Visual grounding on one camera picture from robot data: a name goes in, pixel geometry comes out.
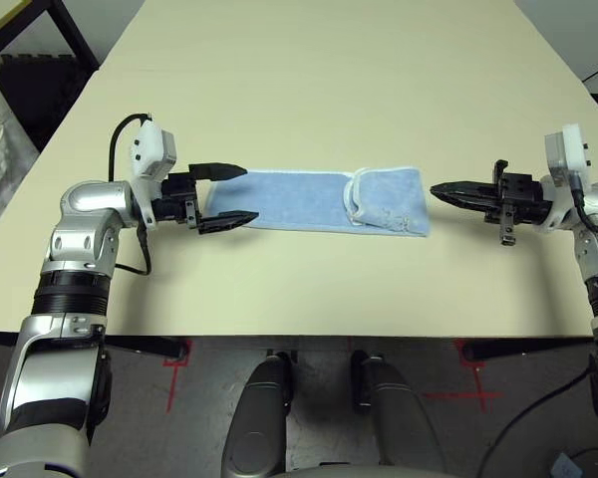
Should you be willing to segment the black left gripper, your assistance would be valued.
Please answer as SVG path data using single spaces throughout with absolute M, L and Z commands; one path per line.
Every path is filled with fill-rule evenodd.
M 222 162 L 195 163 L 188 172 L 170 173 L 160 184 L 161 197 L 152 201 L 157 222 L 174 221 L 196 229 L 200 235 L 229 231 L 255 220 L 258 212 L 225 211 L 215 216 L 201 217 L 198 207 L 196 181 L 224 181 L 247 174 L 238 165 Z

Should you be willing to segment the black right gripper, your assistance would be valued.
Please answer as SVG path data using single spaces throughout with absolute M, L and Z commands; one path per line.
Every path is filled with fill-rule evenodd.
M 499 225 L 499 240 L 503 246 L 516 243 L 514 227 L 518 224 L 540 225 L 551 209 L 543 197 L 542 186 L 531 174 L 506 172 L 506 160 L 493 167 L 492 182 L 453 181 L 433 185 L 430 193 L 452 206 L 486 211 L 484 220 Z

